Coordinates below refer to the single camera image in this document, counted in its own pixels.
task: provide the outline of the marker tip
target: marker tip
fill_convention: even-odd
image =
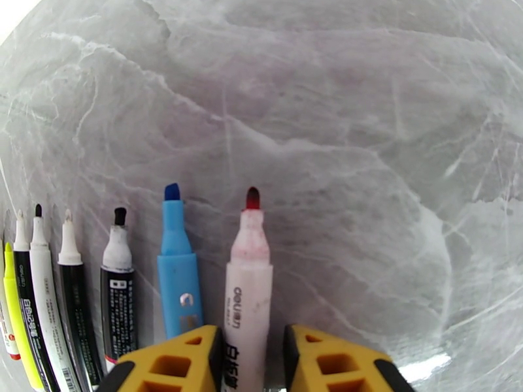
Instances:
[[[165,201],[179,201],[180,200],[180,187],[175,182],[174,184],[165,187],[165,193],[163,194],[163,200]]]
[[[247,203],[245,208],[250,210],[260,209],[260,192],[254,187],[250,187],[247,191]]]
[[[127,210],[125,207],[114,209],[114,224],[123,227],[126,224]]]

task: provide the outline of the deli logo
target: deli logo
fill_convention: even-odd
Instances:
[[[23,265],[18,267],[18,274],[20,275],[20,285],[25,287],[25,270]]]
[[[241,288],[234,289],[234,304],[233,304],[233,327],[239,329],[241,326]]]

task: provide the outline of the red marker tip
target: red marker tip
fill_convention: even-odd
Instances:
[[[247,192],[247,205],[245,206],[248,210],[259,210],[260,209],[260,193],[252,186]]]

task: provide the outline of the marker barrel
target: marker barrel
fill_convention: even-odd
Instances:
[[[0,248],[3,248],[3,242],[0,239]],[[3,258],[0,258],[0,274],[3,276],[5,273],[5,266]],[[0,328],[2,329],[2,335],[4,339],[5,349],[11,356],[11,359],[20,360],[20,352],[16,345],[16,339],[14,336],[14,330],[9,318],[9,312],[7,309],[7,297],[5,290],[0,288]]]
[[[202,326],[196,255],[159,255],[158,277],[167,339]]]
[[[31,352],[38,368],[44,389],[47,392],[54,392],[59,390],[59,387],[54,377],[47,349],[44,344],[31,276],[31,260],[29,258],[29,252],[15,251],[14,264],[18,298],[20,300],[25,332],[27,333],[27,338],[31,346]]]
[[[9,317],[11,318],[14,334],[16,335],[18,349],[20,351],[20,356],[22,357],[22,364],[27,379],[35,391],[41,392],[44,390],[44,386],[31,352],[29,339],[25,333],[24,319],[22,317],[22,309],[20,308],[20,300],[18,299],[18,289],[16,287],[14,256],[9,243],[5,245],[4,288]]]
[[[100,279],[105,364],[111,371],[120,356],[138,348],[134,272],[102,269]]]
[[[228,263],[224,331],[227,392],[263,391],[273,266]]]
[[[29,256],[38,317],[56,381],[61,392],[81,392],[61,326],[51,253],[45,248],[31,249]]]
[[[89,388],[95,390],[103,378],[103,371],[87,300],[84,265],[60,265],[59,273],[71,352],[80,366],[78,373],[89,383]]]

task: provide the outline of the marker label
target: marker label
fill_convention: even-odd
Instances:
[[[65,305],[73,335],[72,343],[90,385],[97,387],[103,372],[99,357],[95,357],[97,347],[86,296],[84,265],[62,265],[60,273],[63,294],[70,297],[65,300]]]
[[[240,352],[234,345],[225,345],[224,383],[232,389],[238,388],[238,356]]]
[[[227,324],[235,329],[241,328],[241,287],[234,287],[234,297],[227,297]]]
[[[134,272],[102,269],[103,342],[106,360],[111,363],[137,349],[134,290]]]
[[[69,388],[70,391],[74,390],[76,388],[75,382],[73,381],[73,376],[71,375],[71,371],[67,367],[64,367],[61,370],[61,373],[63,377],[65,378],[65,382],[67,382],[67,388]]]
[[[31,351],[36,362],[43,386],[46,391],[59,390],[53,375],[47,349],[44,345],[42,330],[39,323],[36,299],[31,280],[29,252],[14,252],[16,282],[25,331],[31,345]]]

